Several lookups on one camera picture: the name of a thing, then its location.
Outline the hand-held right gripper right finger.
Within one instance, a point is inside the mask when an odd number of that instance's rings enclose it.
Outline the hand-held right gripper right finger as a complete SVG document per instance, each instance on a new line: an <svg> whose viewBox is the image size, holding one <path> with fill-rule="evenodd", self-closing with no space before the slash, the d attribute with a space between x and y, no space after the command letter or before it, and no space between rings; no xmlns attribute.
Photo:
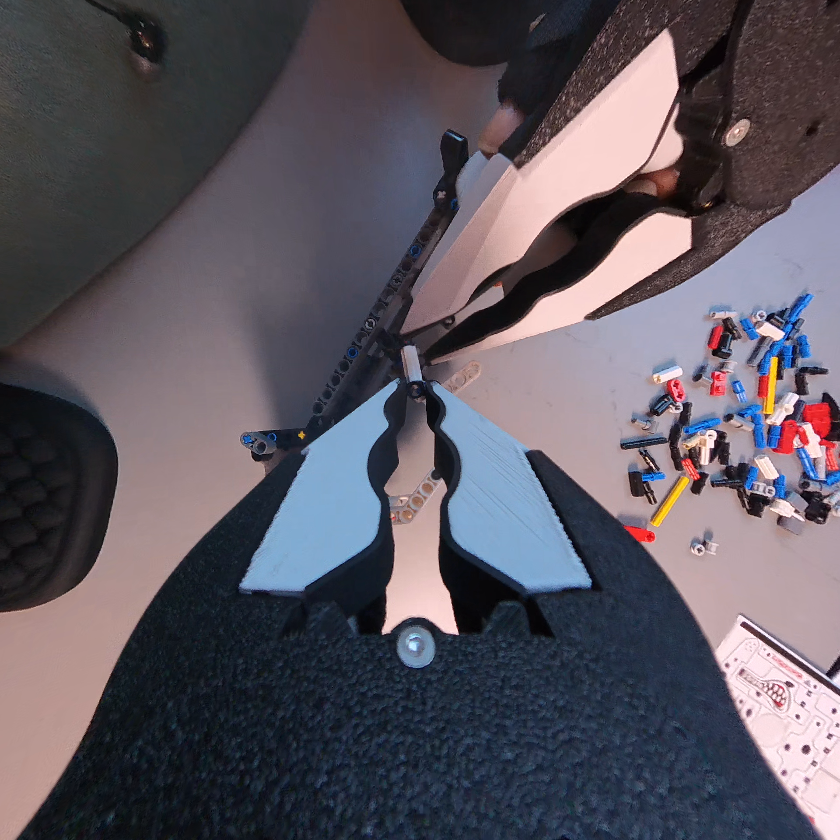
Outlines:
<svg viewBox="0 0 840 840"><path fill-rule="evenodd" d="M461 634L479 634L501 602L589 590L529 449L445 390L426 389L434 465L446 485L438 565Z"/></svg>

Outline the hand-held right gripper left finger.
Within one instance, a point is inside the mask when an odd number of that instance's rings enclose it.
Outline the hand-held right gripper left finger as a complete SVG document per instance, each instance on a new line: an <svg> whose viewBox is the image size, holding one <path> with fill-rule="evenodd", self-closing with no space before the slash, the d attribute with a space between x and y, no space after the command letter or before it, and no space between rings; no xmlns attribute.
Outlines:
<svg viewBox="0 0 840 840"><path fill-rule="evenodd" d="M386 385L300 457L277 469L285 491L239 584L243 594L335 602L380 634L394 541L385 484L398 464L403 383Z"/></svg>

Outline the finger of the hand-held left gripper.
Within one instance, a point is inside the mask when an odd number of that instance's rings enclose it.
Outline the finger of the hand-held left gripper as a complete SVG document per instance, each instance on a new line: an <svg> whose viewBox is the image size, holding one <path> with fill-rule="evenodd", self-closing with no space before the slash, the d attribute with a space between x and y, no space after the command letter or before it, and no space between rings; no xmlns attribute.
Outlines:
<svg viewBox="0 0 840 840"><path fill-rule="evenodd" d="M427 349L427 362L489 350L581 322L683 255L690 217L672 208L613 208L555 264L527 275Z"/></svg>
<svg viewBox="0 0 840 840"><path fill-rule="evenodd" d="M665 30L528 163L475 154L458 212L415 286L403 333L456 314L568 210L675 163L678 89L675 43Z"/></svg>

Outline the black building-brick model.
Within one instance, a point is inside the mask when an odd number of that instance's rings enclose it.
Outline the black building-brick model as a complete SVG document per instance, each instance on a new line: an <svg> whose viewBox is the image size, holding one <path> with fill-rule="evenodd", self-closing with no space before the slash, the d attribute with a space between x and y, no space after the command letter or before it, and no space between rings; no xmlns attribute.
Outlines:
<svg viewBox="0 0 840 840"><path fill-rule="evenodd" d="M387 385L404 377L400 337L413 302L417 279L459 210L456 180L469 158L465 136L451 129L440 141L443 174L433 191L427 215L391 278L365 314L322 389L314 397L303 427L248 431L240 442L268 476L290 455L299 455Z"/></svg>

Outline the grey desk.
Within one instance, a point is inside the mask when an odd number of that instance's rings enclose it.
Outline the grey desk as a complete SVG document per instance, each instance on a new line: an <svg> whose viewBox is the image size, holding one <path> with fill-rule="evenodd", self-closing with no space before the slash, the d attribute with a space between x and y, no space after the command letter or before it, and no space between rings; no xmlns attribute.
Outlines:
<svg viewBox="0 0 840 840"><path fill-rule="evenodd" d="M110 427L119 482L87 578L2 615L2 838L76 751L144 610L263 478L238 436L308 417L340 345L423 222L447 128L475 142L498 68L439 58L398 2L317 2L265 103L153 234L3 357L2 379ZM838 171L698 277L596 322L477 353L465 401L645 523L618 440L656 366L702 358L707 312L804 291L838 398Z"/></svg>

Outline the person's left hand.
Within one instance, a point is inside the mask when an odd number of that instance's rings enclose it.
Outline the person's left hand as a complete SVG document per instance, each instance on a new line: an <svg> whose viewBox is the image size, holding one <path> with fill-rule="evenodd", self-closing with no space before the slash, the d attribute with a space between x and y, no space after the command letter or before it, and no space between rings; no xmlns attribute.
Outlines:
<svg viewBox="0 0 840 840"><path fill-rule="evenodd" d="M525 143L559 96L617 1L538 3L524 44L498 83L499 106L483 129L478 149L486 158Z"/></svg>

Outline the dark rounded object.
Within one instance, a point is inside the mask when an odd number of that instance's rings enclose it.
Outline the dark rounded object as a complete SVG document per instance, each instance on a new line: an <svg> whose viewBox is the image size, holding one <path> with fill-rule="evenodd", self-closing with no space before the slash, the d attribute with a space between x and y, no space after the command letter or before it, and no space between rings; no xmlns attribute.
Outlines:
<svg viewBox="0 0 840 840"><path fill-rule="evenodd" d="M402 1L423 39L442 57L467 67L507 62L525 44L540 1Z"/></svg>

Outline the pile of small building pieces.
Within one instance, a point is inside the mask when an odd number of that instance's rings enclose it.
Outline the pile of small building pieces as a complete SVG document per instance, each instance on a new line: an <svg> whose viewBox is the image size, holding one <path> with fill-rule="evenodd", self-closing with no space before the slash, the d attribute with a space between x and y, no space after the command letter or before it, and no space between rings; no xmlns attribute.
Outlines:
<svg viewBox="0 0 840 840"><path fill-rule="evenodd" d="M838 519L838 399L806 330L814 299L712 307L698 363L651 371L654 392L619 444L629 496L649 505L646 525L626 525L639 542L655 540L680 499L705 495L796 536Z"/></svg>

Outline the white sticker sheet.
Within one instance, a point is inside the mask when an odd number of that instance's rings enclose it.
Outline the white sticker sheet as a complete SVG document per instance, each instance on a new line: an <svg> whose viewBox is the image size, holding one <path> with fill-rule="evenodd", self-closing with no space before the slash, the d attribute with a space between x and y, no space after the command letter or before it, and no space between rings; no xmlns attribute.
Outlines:
<svg viewBox="0 0 840 840"><path fill-rule="evenodd" d="M838 839L838 685L742 615L716 657L767 764L815 830Z"/></svg>

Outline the black earphone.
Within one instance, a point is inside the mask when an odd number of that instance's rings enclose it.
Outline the black earphone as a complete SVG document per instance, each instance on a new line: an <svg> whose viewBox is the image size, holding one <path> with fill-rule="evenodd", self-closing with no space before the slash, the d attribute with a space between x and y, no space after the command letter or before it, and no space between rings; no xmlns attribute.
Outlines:
<svg viewBox="0 0 840 840"><path fill-rule="evenodd" d="M129 39L132 67L144 79L160 74L167 52L168 38L160 21L151 14L123 5L86 1L99 12L111 16L123 26Z"/></svg>

